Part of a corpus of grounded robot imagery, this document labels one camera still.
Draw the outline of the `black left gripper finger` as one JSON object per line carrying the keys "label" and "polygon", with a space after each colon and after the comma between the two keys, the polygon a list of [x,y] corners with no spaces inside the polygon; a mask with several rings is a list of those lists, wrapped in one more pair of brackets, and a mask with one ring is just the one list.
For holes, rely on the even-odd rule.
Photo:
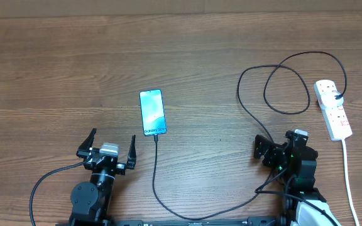
{"label": "black left gripper finger", "polygon": [[131,144],[129,147],[128,158],[126,162],[126,168],[133,170],[136,166],[136,146],[135,146],[136,136],[133,135],[131,138]]}
{"label": "black left gripper finger", "polygon": [[86,154],[86,153],[90,153],[91,151],[91,147],[93,145],[94,142],[94,136],[97,132],[96,128],[93,128],[90,132],[90,134],[88,135],[88,137],[83,141],[83,143],[78,147],[77,149],[77,154]]}

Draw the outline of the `blue Galaxy smartphone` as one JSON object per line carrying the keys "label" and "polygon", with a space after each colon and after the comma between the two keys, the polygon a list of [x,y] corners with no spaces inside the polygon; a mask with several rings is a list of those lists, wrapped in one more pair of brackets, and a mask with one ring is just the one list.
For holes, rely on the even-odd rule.
{"label": "blue Galaxy smartphone", "polygon": [[167,132],[163,96],[160,89],[140,92],[143,134],[154,136]]}

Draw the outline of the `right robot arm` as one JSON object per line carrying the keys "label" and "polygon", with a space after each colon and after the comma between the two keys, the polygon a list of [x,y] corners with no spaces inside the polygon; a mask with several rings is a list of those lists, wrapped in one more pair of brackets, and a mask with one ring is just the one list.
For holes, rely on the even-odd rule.
{"label": "right robot arm", "polygon": [[308,133],[287,131],[287,142],[276,144],[262,135],[255,137],[254,158],[276,172],[274,180],[284,181],[282,191],[265,191],[265,182],[256,194],[282,197],[283,210],[271,225],[339,225],[326,199],[315,185],[318,152],[307,146]]}

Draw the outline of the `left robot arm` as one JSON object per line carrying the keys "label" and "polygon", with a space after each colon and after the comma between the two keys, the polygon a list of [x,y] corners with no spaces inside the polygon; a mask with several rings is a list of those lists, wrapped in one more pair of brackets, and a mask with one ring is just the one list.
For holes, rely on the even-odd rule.
{"label": "left robot arm", "polygon": [[125,175],[126,170],[133,170],[136,166],[136,136],[131,138],[127,162],[120,163],[117,144],[103,143],[100,148],[92,146],[96,132],[97,129],[93,128],[76,153],[84,160],[82,165],[91,171],[91,176],[89,181],[79,183],[71,192],[69,225],[115,225],[108,210],[116,175]]}

